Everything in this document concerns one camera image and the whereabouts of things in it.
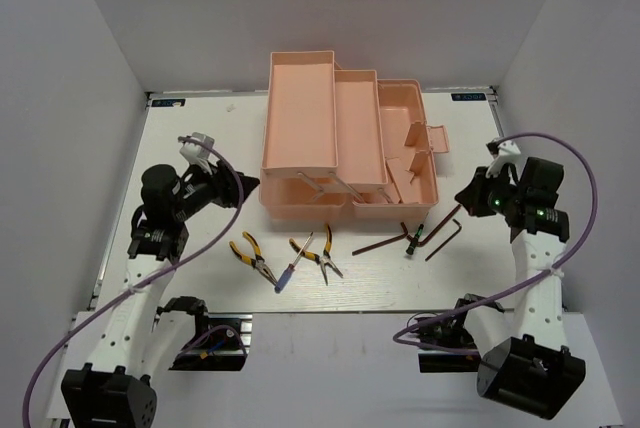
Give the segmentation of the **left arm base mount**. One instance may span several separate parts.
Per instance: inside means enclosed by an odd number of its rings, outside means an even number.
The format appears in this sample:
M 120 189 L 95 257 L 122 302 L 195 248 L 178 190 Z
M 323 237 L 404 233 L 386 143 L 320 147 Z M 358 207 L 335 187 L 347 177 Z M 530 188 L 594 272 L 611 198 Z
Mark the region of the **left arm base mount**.
M 241 348 L 249 353 L 252 337 L 251 314 L 209 313 L 196 328 L 195 335 L 180 352 L 172 371 L 239 372 L 246 363 Z

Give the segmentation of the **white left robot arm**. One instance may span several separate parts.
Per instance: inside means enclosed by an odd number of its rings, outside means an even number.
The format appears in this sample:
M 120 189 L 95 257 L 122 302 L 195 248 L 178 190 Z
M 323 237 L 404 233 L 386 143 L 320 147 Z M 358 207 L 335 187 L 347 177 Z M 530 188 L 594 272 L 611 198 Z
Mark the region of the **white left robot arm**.
M 187 221 L 209 205 L 240 207 L 259 185 L 222 161 L 195 161 L 183 174 L 167 164 L 141 177 L 142 203 L 131 217 L 121 293 L 103 308 L 108 321 L 87 361 L 65 372 L 61 392 L 76 427 L 149 427 L 159 372 L 187 345 L 211 335 L 206 304 L 193 296 L 161 301 L 182 258 Z

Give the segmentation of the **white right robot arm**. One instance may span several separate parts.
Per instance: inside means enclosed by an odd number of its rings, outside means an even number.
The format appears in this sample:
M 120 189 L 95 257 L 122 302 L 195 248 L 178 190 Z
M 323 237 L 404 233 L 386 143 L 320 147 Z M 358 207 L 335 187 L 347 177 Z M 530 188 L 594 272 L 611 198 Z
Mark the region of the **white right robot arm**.
M 556 209 L 562 165 L 530 157 L 517 180 L 514 162 L 495 159 L 477 168 L 455 199 L 474 217 L 503 216 L 515 261 L 513 317 L 497 302 L 471 308 L 451 322 L 453 338 L 480 355 L 478 394 L 491 401 L 553 419 L 586 377 L 586 363 L 570 352 L 562 314 L 560 270 L 569 240 L 569 217 Z

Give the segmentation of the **pink plastic toolbox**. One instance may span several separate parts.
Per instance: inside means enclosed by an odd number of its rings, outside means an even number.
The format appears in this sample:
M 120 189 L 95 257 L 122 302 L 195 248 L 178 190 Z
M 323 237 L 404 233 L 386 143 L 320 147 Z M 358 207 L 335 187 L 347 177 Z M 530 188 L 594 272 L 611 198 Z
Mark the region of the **pink plastic toolbox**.
M 259 193 L 272 219 L 419 220 L 448 150 L 418 81 L 343 69 L 332 51 L 272 53 Z

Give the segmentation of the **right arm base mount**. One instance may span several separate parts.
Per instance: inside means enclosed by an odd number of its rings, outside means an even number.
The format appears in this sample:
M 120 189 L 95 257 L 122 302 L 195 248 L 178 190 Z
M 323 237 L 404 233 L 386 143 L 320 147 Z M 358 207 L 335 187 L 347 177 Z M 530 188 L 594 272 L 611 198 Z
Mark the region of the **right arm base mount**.
M 410 341 L 430 345 L 430 348 L 419 349 L 421 374 L 471 373 L 479 368 L 487 369 L 490 373 L 498 371 L 498 366 L 483 359 L 476 342 L 489 342 L 489 347 L 485 349 L 488 352 L 501 341 L 501 335 L 506 330 L 506 318 L 505 310 L 499 303 L 470 310 L 429 326 L 417 327 L 417 324 L 435 316 L 436 313 L 419 312 L 406 322 L 407 328 L 414 326 L 407 333 Z

